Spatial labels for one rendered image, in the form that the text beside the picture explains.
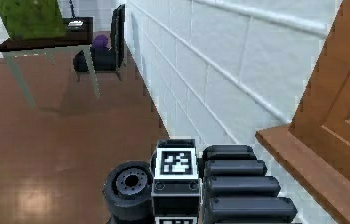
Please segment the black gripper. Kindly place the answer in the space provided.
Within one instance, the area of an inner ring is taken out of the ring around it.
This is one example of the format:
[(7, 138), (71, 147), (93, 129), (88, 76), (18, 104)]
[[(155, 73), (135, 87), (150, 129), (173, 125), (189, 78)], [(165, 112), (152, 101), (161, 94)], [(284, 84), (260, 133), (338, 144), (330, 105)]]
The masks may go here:
[(150, 164), (128, 161), (107, 176), (102, 193), (111, 218), (107, 224), (153, 224)]

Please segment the green box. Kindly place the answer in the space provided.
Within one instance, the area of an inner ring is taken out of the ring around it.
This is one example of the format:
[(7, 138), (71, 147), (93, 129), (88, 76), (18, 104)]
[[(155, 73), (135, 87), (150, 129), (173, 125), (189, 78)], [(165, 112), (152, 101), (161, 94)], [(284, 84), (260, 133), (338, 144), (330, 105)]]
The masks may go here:
[(66, 34), (57, 0), (0, 0), (0, 17), (13, 40), (56, 38)]

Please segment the black chair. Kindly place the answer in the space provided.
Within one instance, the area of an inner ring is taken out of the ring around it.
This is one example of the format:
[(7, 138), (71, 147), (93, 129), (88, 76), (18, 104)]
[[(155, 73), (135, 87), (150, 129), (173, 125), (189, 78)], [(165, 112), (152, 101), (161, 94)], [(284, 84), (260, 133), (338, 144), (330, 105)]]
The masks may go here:
[(120, 68), (124, 60), (125, 5), (118, 6), (112, 13), (108, 50), (90, 47), (92, 62), (96, 72), (113, 72), (121, 80)]

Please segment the purple round object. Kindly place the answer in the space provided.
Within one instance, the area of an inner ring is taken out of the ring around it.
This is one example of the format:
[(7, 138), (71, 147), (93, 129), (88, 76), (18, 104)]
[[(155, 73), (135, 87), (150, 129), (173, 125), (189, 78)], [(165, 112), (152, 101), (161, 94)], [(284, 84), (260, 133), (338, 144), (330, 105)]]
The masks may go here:
[(108, 50), (109, 39), (105, 35), (98, 35), (93, 39), (92, 47), (95, 50)]

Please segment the dark table with grey legs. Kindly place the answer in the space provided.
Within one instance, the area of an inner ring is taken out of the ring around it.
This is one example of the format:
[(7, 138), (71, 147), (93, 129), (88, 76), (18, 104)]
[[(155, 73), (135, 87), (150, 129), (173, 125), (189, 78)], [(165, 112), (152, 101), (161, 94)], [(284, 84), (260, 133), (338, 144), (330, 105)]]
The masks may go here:
[(35, 107), (35, 101), (23, 79), (19, 66), (15, 63), (17, 56), (46, 54), (50, 59), (53, 59), (52, 53), (54, 51), (82, 51), (90, 73), (95, 97), (97, 99), (100, 98), (100, 88), (90, 51), (93, 41), (94, 22), (92, 17), (81, 17), (81, 20), (84, 24), (80, 31), (67, 31), (63, 37), (30, 40), (13, 40), (8, 38), (0, 43), (0, 53), (3, 55), (7, 66), (21, 88), (27, 103), (32, 108)]

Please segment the brown wooden window frame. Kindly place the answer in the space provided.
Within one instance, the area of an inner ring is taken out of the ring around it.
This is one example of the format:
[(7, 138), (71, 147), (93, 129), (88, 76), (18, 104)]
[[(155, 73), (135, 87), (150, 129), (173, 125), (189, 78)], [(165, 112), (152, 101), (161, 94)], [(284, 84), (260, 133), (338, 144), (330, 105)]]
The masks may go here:
[(350, 224), (350, 0), (343, 0), (292, 122), (256, 138), (337, 221)]

